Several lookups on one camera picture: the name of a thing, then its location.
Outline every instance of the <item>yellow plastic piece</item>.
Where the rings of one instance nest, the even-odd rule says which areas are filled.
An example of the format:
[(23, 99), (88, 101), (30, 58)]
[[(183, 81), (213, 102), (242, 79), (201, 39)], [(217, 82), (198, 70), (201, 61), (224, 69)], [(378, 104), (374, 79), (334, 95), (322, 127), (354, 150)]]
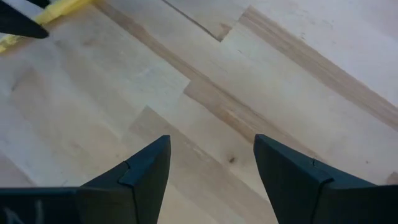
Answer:
[[(34, 21), (40, 25), (47, 24), (60, 16), (67, 15), (81, 8), (90, 1), (91, 0), (58, 0), (48, 5), (41, 14), (35, 17)], [(5, 35), (0, 39), (0, 53), (16, 44), (20, 38), (21, 36), (18, 35)]]

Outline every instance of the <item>yellow object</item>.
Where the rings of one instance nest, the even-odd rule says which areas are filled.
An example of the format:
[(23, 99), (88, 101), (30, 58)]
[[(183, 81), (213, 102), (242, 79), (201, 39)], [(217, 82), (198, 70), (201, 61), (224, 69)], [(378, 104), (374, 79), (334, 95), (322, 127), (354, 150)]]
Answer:
[[(79, 9), (90, 1), (91, 0), (58, 0), (47, 6), (41, 14), (36, 16), (34, 21), (40, 25), (47, 24), (60, 16), (67, 15), (68, 13)], [(21, 36), (18, 35), (5, 35), (0, 39), (0, 53), (17, 43), (20, 38)]]

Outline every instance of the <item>wooden floor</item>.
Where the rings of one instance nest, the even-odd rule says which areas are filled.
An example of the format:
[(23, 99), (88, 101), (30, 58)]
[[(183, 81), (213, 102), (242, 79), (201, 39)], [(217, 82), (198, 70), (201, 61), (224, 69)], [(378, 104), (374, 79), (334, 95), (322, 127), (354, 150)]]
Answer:
[(107, 0), (0, 59), (0, 186), (75, 186), (163, 134), (159, 223), (276, 223), (264, 133), (398, 183), (394, 1)]

